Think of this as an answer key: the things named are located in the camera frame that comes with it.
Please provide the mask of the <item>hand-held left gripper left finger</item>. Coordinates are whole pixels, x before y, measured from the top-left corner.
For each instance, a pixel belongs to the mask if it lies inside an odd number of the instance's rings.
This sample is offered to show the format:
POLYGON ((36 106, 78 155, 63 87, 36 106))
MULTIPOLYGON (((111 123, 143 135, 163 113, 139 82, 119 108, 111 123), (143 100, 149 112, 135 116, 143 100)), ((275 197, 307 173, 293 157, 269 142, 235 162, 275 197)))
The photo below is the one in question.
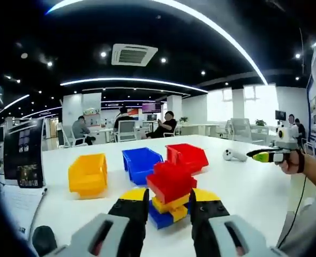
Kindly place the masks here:
POLYGON ((140 256, 146 237, 149 189, 125 192, 71 238, 67 256, 140 256))

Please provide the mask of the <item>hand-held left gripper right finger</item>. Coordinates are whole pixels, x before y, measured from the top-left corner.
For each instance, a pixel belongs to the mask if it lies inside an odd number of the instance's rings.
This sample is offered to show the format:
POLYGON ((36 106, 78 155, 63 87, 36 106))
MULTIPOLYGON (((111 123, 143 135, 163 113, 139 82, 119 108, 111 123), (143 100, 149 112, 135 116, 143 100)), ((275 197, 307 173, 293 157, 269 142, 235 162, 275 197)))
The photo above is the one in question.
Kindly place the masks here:
POLYGON ((264 235, 238 215, 231 215, 220 198, 192 189, 189 200, 191 237, 196 256, 278 256, 264 235))

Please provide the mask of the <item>person's right hand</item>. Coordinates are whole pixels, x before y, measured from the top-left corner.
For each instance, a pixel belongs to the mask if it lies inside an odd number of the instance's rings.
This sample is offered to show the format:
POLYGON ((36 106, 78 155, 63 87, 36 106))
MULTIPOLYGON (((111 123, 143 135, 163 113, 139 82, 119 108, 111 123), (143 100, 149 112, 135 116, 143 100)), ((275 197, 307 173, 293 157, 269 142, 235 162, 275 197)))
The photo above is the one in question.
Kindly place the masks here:
POLYGON ((281 163, 277 163, 277 166, 287 175, 293 175, 298 173, 299 169, 299 155, 298 152, 293 150, 290 152, 288 159, 281 163))

